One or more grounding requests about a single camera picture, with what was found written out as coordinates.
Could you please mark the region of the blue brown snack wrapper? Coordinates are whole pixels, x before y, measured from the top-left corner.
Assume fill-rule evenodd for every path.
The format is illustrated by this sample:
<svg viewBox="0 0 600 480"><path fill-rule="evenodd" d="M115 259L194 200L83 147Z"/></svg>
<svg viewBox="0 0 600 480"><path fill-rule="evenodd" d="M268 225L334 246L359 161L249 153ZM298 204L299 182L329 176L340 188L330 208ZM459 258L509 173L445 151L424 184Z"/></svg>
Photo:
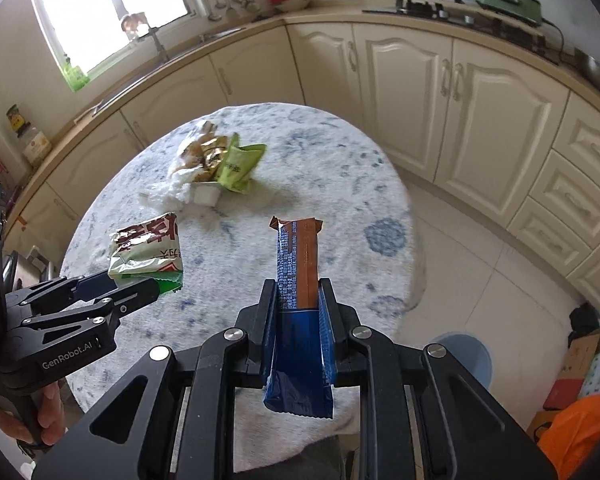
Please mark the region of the blue brown snack wrapper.
<svg viewBox="0 0 600 480"><path fill-rule="evenodd" d="M318 310L318 233L315 218L271 219L277 233L275 334L265 406L277 413L332 417Z"/></svg>

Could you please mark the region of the clear plastic bag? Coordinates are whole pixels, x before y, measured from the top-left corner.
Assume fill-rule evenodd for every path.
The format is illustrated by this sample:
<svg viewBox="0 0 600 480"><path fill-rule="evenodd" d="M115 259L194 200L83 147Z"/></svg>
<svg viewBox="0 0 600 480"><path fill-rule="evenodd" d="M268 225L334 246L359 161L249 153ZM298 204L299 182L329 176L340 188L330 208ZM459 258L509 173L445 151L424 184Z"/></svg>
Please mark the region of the clear plastic bag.
<svg viewBox="0 0 600 480"><path fill-rule="evenodd" d="M192 196L194 177L193 168L176 170L168 180L150 184L141 190L140 203L160 214L181 211Z"/></svg>

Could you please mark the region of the round table floral tablecloth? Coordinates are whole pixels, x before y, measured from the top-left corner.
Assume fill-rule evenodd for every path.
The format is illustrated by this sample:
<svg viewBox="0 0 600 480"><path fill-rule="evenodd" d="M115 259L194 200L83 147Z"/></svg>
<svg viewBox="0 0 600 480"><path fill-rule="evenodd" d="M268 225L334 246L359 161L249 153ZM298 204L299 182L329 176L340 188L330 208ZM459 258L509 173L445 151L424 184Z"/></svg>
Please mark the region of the round table floral tablecloth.
<svg viewBox="0 0 600 480"><path fill-rule="evenodd" d="M318 272L363 324L396 336L426 288L422 239L407 189L387 155L345 120L313 107L263 103L224 107L201 118L219 134L238 133L266 152L246 194L223 192L214 207L175 206L184 264L183 287L121 321L117 350L67 377L84 412L151 347L198 346L254 304L275 278L272 216L322 220ZM166 176L178 144L194 130L182 125L134 157L87 209L61 273L73 278L107 270L110 236L159 214L140 193ZM263 392L236 391L237 471L273 465L313 442L358 429L358 390L334 391L334 417L269 411Z"/></svg>

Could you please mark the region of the dark cloth on floor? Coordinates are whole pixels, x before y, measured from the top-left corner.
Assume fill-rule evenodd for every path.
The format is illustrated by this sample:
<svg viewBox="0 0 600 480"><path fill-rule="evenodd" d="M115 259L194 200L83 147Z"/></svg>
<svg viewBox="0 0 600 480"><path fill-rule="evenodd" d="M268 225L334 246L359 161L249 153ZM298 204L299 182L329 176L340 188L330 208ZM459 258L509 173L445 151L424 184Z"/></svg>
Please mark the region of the dark cloth on floor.
<svg viewBox="0 0 600 480"><path fill-rule="evenodd" d="M596 309L589 302L580 304L569 315L571 332L568 336L568 346L576 339L591 335L600 328L600 318Z"/></svg>

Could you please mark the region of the cream lower kitchen cabinets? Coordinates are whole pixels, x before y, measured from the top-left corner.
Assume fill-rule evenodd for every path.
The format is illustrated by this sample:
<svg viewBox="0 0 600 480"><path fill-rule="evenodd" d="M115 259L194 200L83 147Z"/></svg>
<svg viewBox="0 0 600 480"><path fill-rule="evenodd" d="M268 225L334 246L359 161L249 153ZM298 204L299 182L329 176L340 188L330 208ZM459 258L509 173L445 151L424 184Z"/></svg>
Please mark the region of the cream lower kitchen cabinets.
<svg viewBox="0 0 600 480"><path fill-rule="evenodd" d="M143 76L76 125L24 189L10 224L76 222L133 156L228 104L302 103L360 127L401 168L506 229L600 309L600 92L499 39L356 12L274 18Z"/></svg>

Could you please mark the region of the green dish soap bottle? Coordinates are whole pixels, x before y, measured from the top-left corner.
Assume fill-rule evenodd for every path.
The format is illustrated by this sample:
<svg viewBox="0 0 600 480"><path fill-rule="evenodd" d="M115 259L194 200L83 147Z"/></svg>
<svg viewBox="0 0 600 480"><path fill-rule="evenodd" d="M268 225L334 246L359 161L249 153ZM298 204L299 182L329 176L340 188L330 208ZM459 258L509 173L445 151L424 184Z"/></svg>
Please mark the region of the green dish soap bottle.
<svg viewBox="0 0 600 480"><path fill-rule="evenodd" d="M72 64L68 55L65 56L65 62L61 67L61 71L72 92L78 92L91 81L91 78L79 66Z"/></svg>

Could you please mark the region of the glass jar on counter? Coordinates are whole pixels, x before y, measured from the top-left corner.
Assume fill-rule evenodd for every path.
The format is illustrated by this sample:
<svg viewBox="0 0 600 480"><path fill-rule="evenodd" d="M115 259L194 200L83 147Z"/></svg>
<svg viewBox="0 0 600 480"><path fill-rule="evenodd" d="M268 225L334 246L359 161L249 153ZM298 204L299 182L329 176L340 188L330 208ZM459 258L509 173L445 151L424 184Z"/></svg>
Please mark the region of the glass jar on counter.
<svg viewBox="0 0 600 480"><path fill-rule="evenodd" d="M33 169L38 169L52 150L50 140L42 130L23 117L16 104L9 107L6 117L17 136L23 157Z"/></svg>

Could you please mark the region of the black gas stove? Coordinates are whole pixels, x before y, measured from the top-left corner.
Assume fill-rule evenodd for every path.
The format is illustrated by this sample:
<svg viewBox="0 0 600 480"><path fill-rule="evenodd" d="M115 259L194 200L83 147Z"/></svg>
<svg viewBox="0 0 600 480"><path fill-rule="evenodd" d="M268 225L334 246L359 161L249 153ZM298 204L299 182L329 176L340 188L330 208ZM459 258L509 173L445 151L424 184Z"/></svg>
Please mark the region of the black gas stove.
<svg viewBox="0 0 600 480"><path fill-rule="evenodd" d="M464 0L386 0L384 5L364 9L365 13L403 15L445 22L482 32L516 44L546 45L546 36L537 28L516 18L464 3Z"/></svg>

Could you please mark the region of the green white noodle packet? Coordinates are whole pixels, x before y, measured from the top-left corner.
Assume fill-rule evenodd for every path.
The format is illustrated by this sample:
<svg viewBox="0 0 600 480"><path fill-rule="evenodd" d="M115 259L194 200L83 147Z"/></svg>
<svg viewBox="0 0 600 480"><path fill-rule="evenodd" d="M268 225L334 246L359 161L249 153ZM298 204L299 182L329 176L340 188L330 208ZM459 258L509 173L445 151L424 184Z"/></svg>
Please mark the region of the green white noodle packet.
<svg viewBox="0 0 600 480"><path fill-rule="evenodd" d="M178 217L166 212L110 236L108 276L119 286L153 278L160 294L183 286Z"/></svg>

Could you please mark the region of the window with white frame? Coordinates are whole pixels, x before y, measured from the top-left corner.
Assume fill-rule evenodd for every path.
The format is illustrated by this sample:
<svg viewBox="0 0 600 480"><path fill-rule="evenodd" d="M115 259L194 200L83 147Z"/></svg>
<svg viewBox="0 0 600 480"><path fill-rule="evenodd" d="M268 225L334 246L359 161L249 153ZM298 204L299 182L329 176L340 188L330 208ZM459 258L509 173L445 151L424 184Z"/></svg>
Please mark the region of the window with white frame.
<svg viewBox="0 0 600 480"><path fill-rule="evenodd" d="M122 32L124 14L144 12L158 30L194 18L197 0L31 0L46 44L61 71L65 56L91 79L133 52L143 41Z"/></svg>

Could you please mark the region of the green snack bag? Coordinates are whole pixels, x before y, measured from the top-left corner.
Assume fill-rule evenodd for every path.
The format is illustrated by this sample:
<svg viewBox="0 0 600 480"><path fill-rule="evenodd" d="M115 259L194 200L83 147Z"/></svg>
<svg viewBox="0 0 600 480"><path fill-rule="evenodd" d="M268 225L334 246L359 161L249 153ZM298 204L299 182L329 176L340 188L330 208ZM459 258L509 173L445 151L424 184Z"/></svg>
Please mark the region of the green snack bag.
<svg viewBox="0 0 600 480"><path fill-rule="evenodd" d="M240 144L239 134L234 133L216 170L215 181L227 191L247 193L250 188L251 174L265 151L265 144Z"/></svg>

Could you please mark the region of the small white plastic cup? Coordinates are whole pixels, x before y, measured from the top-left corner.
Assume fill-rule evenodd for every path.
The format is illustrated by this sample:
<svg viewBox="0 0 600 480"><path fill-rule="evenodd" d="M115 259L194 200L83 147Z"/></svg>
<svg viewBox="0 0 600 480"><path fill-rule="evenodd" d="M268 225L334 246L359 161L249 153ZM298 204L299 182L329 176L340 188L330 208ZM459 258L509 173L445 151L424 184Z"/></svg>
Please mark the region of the small white plastic cup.
<svg viewBox="0 0 600 480"><path fill-rule="evenodd" d="M215 207L222 195L222 186L216 182L192 184L192 201L197 206Z"/></svg>

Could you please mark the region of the orange plastic bag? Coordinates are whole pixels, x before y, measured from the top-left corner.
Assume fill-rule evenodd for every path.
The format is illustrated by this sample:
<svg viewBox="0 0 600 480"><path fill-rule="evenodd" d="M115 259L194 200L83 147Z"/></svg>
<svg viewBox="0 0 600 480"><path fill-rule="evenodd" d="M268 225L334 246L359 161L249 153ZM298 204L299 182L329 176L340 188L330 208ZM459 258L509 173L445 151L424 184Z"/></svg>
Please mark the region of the orange plastic bag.
<svg viewBox="0 0 600 480"><path fill-rule="evenodd" d="M556 469L558 479L569 479L600 442L600 394L579 399L542 433L539 448Z"/></svg>

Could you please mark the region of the chrome sink faucet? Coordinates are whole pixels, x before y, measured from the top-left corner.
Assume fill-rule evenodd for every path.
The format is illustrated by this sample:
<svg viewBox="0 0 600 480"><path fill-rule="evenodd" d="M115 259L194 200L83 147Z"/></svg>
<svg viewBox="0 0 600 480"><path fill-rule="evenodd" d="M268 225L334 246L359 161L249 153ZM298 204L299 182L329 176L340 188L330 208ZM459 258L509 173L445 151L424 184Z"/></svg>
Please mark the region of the chrome sink faucet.
<svg viewBox="0 0 600 480"><path fill-rule="evenodd" d="M156 48L159 61L166 63L170 61L170 55L158 38L158 28L149 24L144 12L124 14L120 20L120 27L132 41L143 41L150 38Z"/></svg>

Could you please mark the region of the yellow snack bag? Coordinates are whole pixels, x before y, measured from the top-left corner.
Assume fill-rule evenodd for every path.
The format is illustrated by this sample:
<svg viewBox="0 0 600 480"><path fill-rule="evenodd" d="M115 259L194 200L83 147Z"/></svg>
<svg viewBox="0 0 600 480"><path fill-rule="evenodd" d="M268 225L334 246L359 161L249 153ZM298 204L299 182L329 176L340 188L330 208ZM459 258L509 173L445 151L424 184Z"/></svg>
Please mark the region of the yellow snack bag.
<svg viewBox="0 0 600 480"><path fill-rule="evenodd" d="M181 184L212 181L229 143L228 137L221 136L213 122L197 122L178 146L168 178Z"/></svg>

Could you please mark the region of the blue plastic trash bin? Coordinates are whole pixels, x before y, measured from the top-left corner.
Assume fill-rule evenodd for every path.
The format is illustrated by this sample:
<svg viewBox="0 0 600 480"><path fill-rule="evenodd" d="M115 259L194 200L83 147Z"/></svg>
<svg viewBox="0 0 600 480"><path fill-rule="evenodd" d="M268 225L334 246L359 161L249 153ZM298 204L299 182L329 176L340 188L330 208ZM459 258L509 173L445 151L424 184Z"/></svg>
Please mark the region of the blue plastic trash bin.
<svg viewBox="0 0 600 480"><path fill-rule="evenodd" d="M465 332L451 332L437 336L431 343L442 344L486 390L491 388L493 379L491 352L477 336Z"/></svg>

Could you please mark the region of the brown cardboard box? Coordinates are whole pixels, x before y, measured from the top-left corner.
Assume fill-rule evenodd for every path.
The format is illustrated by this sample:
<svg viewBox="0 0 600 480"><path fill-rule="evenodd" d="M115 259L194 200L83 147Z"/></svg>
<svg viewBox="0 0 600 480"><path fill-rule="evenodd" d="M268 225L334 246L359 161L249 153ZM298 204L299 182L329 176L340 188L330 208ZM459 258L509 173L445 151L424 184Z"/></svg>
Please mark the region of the brown cardboard box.
<svg viewBox="0 0 600 480"><path fill-rule="evenodd" d="M599 353L600 328L586 336L573 339L542 410L534 415L527 428L527 434L534 443L539 442L542 434L550 428L561 411L578 400L586 374Z"/></svg>

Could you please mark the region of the steel kitchen sink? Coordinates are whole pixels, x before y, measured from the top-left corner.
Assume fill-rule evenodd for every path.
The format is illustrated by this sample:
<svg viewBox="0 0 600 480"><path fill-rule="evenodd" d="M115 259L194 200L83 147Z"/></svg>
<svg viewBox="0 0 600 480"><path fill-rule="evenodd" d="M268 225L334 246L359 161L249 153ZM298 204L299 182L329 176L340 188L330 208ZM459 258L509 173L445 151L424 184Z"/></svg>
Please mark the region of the steel kitchen sink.
<svg viewBox="0 0 600 480"><path fill-rule="evenodd" d="M118 84L114 88L112 88L107 94L105 94L102 99L97 102L95 105L86 108L83 113L76 118L73 119L73 123L77 125L81 120L87 118L88 116L94 116L101 112L105 107L107 107L112 101L119 99L122 94L133 89L135 86L151 77L154 73L157 73L158 70L161 70L164 66L167 66L169 63L173 63L176 60L179 60L185 55L188 55L190 52L194 52L199 48L205 46L206 44L210 44L210 42L219 40L221 38L237 34L244 30L244 26L236 26L230 28L224 28L218 30L217 32L206 32L205 34L199 35L194 39L190 40L184 46L177 47L174 52L168 52L166 54L165 61L152 61L147 66L142 68L141 70L137 70L131 76L127 76L121 84Z"/></svg>

